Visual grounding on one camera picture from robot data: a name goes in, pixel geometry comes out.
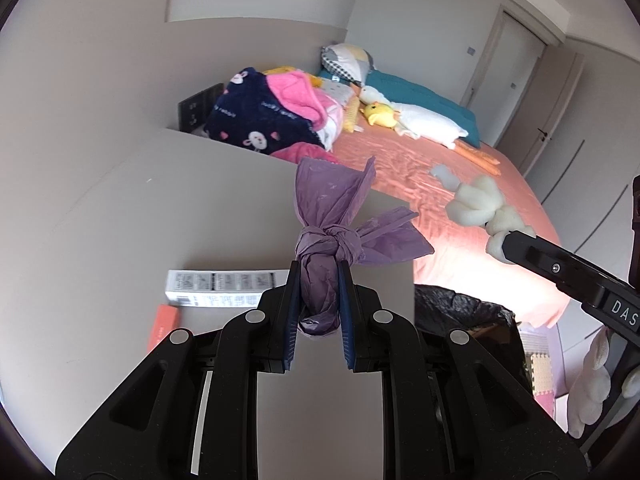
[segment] blue gripper pad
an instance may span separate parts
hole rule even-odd
[[[300,299],[300,267],[295,275],[293,291],[289,302],[289,312],[287,313],[287,324],[284,330],[284,358],[283,368],[291,370],[293,352],[296,349],[296,334],[298,333],[298,319],[300,318],[302,300]]]
[[[340,330],[342,331],[342,347],[344,349],[344,360],[347,361],[349,370],[353,370],[356,364],[356,349],[353,337],[353,321],[351,319],[351,305],[349,295],[344,281],[342,266],[338,265],[338,310],[340,312]]]

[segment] white desk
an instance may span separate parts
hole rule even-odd
[[[288,268],[302,228],[289,162],[162,130],[76,203],[2,313],[6,408],[53,468],[145,355],[169,269]],[[371,192],[356,219],[402,202]],[[353,267],[384,307],[413,319],[412,264]],[[195,333],[238,311],[183,309]],[[292,370],[260,376],[261,480],[382,478],[378,374],[352,374],[340,334],[299,336]]]

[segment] white plush toy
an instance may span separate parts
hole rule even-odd
[[[366,105],[372,105],[375,102],[379,102],[384,105],[392,106],[391,101],[382,95],[382,92],[378,92],[373,86],[363,86],[360,89],[360,95],[358,96],[360,101]]]
[[[445,189],[455,192],[453,200],[445,206],[447,216],[464,227],[485,228],[489,235],[487,254],[504,264],[512,264],[502,252],[504,237],[511,231],[521,231],[531,237],[536,232],[524,221],[513,206],[506,204],[504,195],[488,175],[479,175],[471,184],[464,184],[444,164],[434,166],[430,173]]]
[[[600,329],[582,361],[582,371],[569,390],[566,418],[569,434],[574,438],[582,436],[585,425],[597,422],[602,414],[602,403],[609,397],[611,377],[604,364],[609,357],[611,337],[612,333],[606,327]],[[625,418],[640,400],[640,367],[626,377],[621,393],[625,400],[609,427]]]
[[[399,124],[395,127],[395,131],[400,136],[408,135],[413,139],[425,137],[446,146],[450,150],[456,147],[454,141],[457,138],[468,136],[466,130],[460,128],[448,117],[418,105],[393,103],[373,86],[364,86],[360,90],[359,97],[366,105],[378,102],[391,106],[393,110],[399,112]]]
[[[430,173],[444,189],[455,193],[453,200],[445,206],[449,219],[462,226],[484,226],[490,236],[486,252],[496,260],[511,263],[502,252],[504,237],[508,233],[521,231],[531,237],[536,236],[516,209],[505,204],[504,195],[490,176],[481,175],[471,184],[464,184],[444,164],[434,166]],[[582,371],[569,390],[567,423],[569,434],[574,438],[582,436],[585,425],[597,422],[602,414],[602,403],[609,396],[611,378],[604,365],[609,357],[611,336],[605,327],[600,330],[584,357]],[[627,416],[640,401],[640,367],[626,377],[622,397],[624,403],[609,426]]]

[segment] knotted plastic bag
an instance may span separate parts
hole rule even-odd
[[[418,216],[398,207],[349,227],[376,177],[374,157],[364,171],[305,157],[296,173],[296,215],[305,227],[298,237],[300,287],[305,303],[300,330],[325,335],[340,325],[337,262],[381,265],[433,254],[412,224]]]

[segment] navy blue blanket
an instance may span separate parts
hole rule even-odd
[[[210,139],[270,153],[296,142],[322,146],[311,121],[283,107],[264,74],[245,68],[233,76],[204,126]]]

